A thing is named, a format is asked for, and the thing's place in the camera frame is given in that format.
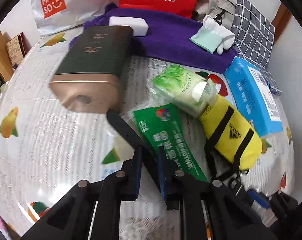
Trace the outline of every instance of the mattress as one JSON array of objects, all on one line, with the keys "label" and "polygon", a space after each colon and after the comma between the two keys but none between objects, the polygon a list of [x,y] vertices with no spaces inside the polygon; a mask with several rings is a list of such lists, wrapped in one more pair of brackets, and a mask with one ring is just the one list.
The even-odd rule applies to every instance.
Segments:
[{"label": "mattress", "polygon": [[[32,203],[41,202],[49,208],[79,180],[102,180],[122,165],[121,161],[102,164],[117,136],[105,115],[71,112],[48,88],[68,51],[69,42],[81,32],[80,27],[67,30],[61,42],[48,43],[51,46],[46,46],[46,42],[54,35],[41,38],[14,73],[0,101],[0,126],[11,109],[18,109],[13,135],[4,138],[0,133],[0,215],[19,235],[39,219]],[[131,57],[121,113],[125,120],[131,118],[133,110],[159,104],[148,85],[169,65],[171,63],[159,59]],[[226,85],[227,100],[235,105],[223,75],[182,67],[219,76]],[[266,153],[247,175],[241,177],[246,189],[253,187],[266,195],[280,188],[290,193],[294,185],[293,142],[288,138],[288,121],[280,97],[274,96],[274,99],[284,132],[266,139]],[[201,124],[184,112],[179,113],[185,140],[209,178]],[[258,212],[265,220],[270,217],[261,209]],[[137,201],[121,203],[119,235],[120,239],[179,237],[179,211],[166,211],[165,203],[144,167]]]}]

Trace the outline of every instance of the cardboard box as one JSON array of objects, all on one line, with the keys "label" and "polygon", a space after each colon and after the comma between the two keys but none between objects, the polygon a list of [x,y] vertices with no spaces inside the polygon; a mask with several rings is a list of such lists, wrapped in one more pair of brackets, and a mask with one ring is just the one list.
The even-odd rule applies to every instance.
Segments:
[{"label": "cardboard box", "polygon": [[12,63],[9,59],[9,54],[7,52],[6,44],[7,41],[0,31],[0,73],[5,82],[10,80],[14,73]]},{"label": "cardboard box", "polygon": [[260,137],[283,130],[268,84],[256,66],[235,57],[224,75],[239,112]]}]

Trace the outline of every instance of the adidas logo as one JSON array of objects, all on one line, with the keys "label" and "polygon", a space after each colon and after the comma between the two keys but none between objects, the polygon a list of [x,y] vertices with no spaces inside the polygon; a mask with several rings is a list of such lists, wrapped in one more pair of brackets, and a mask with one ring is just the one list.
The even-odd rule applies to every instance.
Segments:
[{"label": "adidas logo", "polygon": [[229,127],[230,127],[230,134],[229,134],[230,139],[238,139],[242,137],[241,133],[239,133],[238,130],[235,129],[232,124],[230,124]]}]

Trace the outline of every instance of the green plastic packet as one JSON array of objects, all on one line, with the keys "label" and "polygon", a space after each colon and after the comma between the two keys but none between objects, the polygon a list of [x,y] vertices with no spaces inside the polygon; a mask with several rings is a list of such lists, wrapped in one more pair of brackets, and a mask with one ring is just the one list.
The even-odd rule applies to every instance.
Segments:
[{"label": "green plastic packet", "polygon": [[174,160],[179,169],[198,180],[208,181],[184,141],[179,115],[173,104],[150,107],[133,113],[143,140],[155,153],[159,146],[163,146],[166,157]]},{"label": "green plastic packet", "polygon": [[194,118],[199,118],[208,105],[215,103],[215,83],[177,65],[166,68],[152,84],[157,94]]}]

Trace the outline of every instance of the blue box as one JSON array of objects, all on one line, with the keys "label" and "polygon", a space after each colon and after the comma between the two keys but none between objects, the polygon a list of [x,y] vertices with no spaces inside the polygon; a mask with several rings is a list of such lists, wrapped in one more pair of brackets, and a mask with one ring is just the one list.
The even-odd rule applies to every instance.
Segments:
[{"label": "blue box", "polygon": [[260,137],[282,132],[277,106],[267,82],[256,66],[235,57],[224,75],[239,112]]}]

